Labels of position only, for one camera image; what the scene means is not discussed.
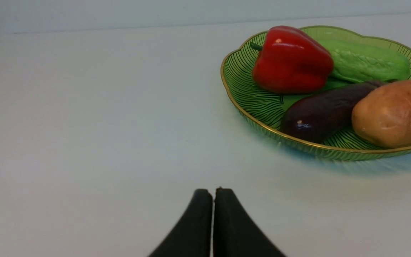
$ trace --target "green glass bowl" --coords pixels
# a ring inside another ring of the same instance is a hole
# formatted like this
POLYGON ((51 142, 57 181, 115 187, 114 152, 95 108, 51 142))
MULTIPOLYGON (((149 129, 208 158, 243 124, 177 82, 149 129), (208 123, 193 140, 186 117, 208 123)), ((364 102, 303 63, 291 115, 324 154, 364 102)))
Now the green glass bowl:
MULTIPOLYGON (((377 47, 389 48, 404 54, 411 63, 411 49, 398 42, 374 36, 362 36, 353 31, 334 26, 308 26, 300 28, 313 39, 339 39, 377 47)), ((259 88, 252 78, 252 68, 258 52, 250 43, 264 44, 267 31, 247 39, 243 45, 228 54, 222 63, 222 81, 229 99, 247 122, 257 131, 284 145, 322 158, 342 161, 364 161, 401 156, 411 153, 411 146, 385 149, 359 138, 351 128, 344 128, 323 143, 312 143, 281 133, 278 128, 284 112, 303 96, 284 96, 259 88)), ((329 80, 325 89, 343 84, 329 80)))

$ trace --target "white tabletop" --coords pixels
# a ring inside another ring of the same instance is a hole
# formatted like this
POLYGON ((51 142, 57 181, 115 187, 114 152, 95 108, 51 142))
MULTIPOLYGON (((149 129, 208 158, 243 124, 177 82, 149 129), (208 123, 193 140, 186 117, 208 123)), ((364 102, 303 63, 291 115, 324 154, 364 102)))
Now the white tabletop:
POLYGON ((411 14, 0 35, 0 257, 147 256, 219 186, 289 257, 411 256, 411 155, 316 160, 229 101, 223 58, 280 24, 411 47, 411 14))

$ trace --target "gold rim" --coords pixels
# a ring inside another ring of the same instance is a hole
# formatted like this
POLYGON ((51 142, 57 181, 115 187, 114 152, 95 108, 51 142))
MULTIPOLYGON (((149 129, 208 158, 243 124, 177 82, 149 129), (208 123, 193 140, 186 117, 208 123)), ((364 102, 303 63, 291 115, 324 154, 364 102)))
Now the gold rim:
MULTIPOLYGON (((366 39, 382 39, 382 40, 386 40, 386 41, 393 42, 393 43, 395 43, 395 44, 401 45, 401 46, 403 46, 403 47, 405 47, 406 49, 409 49, 409 50, 411 51, 411 48, 410 48, 410 47, 408 47, 408 46, 406 46, 406 45, 404 45, 404 44, 401 44, 401 43, 399 43, 399 42, 396 42, 396 41, 393 41, 393 40, 390 40, 390 39, 384 39, 384 38, 382 38, 382 37, 377 37, 377 36, 363 36, 363 35, 361 35, 361 34, 358 34, 358 33, 354 32, 354 31, 351 31, 351 30, 348 30, 348 29, 344 29, 344 28, 341 28, 341 27, 336 27, 336 26, 315 25, 315 26, 305 26, 305 27, 302 27, 302 28, 300 28, 300 29, 315 28, 315 27, 328 27, 328 28, 334 28, 334 29, 338 29, 338 30, 342 30, 342 31, 347 31, 347 32, 349 32, 349 33, 351 33, 351 34, 355 34, 355 35, 357 35, 357 36, 360 36, 360 37, 363 37, 363 38, 366 38, 366 39)), ((260 121, 257 120, 255 117, 253 117, 253 116, 251 116, 250 114, 248 114, 248 112, 246 112, 246 111, 235 101, 233 95, 231 94, 230 89, 229 89, 229 86, 228 86, 228 84, 227 84, 227 82, 226 82, 226 80, 225 80, 225 75, 224 75, 224 71, 223 71, 223 70, 224 70, 225 62, 226 62, 226 60, 228 59, 228 57, 230 57, 231 54, 242 50, 242 48, 245 46, 246 43, 248 43, 248 41, 250 41, 250 40, 253 39, 254 37, 256 37, 256 36, 258 36, 258 35, 261 35, 261 34, 264 34, 264 33, 266 33, 266 32, 267 32, 267 31, 263 31, 263 32, 254 34, 253 36, 250 36, 247 40, 245 40, 245 42, 244 42, 237 50, 234 50, 234 51, 230 52, 229 54, 227 54, 227 56, 223 59, 223 61, 222 61, 222 66, 221 66, 221 68, 220 68, 220 73, 221 73, 221 76, 222 76, 222 82, 223 82, 223 85, 225 86, 225 89, 226 89, 226 92, 227 92, 227 94, 228 94, 229 99, 230 99, 231 102, 234 104, 234 106, 235 106, 240 112, 242 112, 246 117, 248 117, 249 119, 251 119, 253 122, 255 122, 256 124, 258 124, 259 126, 263 127, 265 130, 268 130, 269 132, 272 132, 272 133, 274 133, 274 134, 276 134, 276 135, 279 135, 279 136, 281 136, 281 137, 287 138, 287 139, 289 139, 289 140, 292 140, 292 141, 295 141, 295 142, 298 142, 298 143, 302 143, 303 145, 308 145, 308 146, 312 146, 312 147, 315 147, 315 148, 321 148, 321 149, 325 149, 325 150, 334 150, 334 151, 340 151, 340 152, 349 152, 349 153, 374 153, 374 154, 396 153, 396 152, 402 152, 402 151, 411 150, 411 146, 400 147, 400 148, 392 148, 392 149, 384 149, 384 150, 356 150, 356 149, 339 148, 339 147, 333 147, 333 146, 328 146, 328 145, 322 145, 322 144, 320 144, 320 143, 312 143, 312 142, 309 142, 309 141, 305 141, 305 140, 301 140, 301 139, 292 137, 292 136, 287 135, 287 134, 285 134, 285 133, 282 133, 282 132, 280 132, 280 131, 278 131, 278 130, 274 130, 273 128, 271 128, 271 127, 269 127, 268 125, 260 122, 260 121)))

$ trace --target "eggplant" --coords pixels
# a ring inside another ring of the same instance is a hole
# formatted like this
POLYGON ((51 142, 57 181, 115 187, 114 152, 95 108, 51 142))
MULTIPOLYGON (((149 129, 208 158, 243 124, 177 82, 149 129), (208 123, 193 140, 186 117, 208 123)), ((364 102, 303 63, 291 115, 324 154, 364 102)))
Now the eggplant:
POLYGON ((282 117, 280 131, 321 143, 351 123, 354 106, 374 89, 394 80, 369 80, 302 98, 282 117))

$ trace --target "bell pepper stem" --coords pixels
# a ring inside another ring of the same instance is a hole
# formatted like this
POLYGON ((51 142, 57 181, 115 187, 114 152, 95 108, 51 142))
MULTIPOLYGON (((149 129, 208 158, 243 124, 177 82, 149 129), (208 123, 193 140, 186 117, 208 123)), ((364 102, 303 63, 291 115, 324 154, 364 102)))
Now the bell pepper stem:
POLYGON ((250 47, 251 47, 253 50, 260 51, 260 52, 263 50, 263 47, 262 47, 262 46, 260 46, 260 45, 258 45, 258 44, 255 44, 255 43, 253 43, 253 42, 250 42, 250 47))

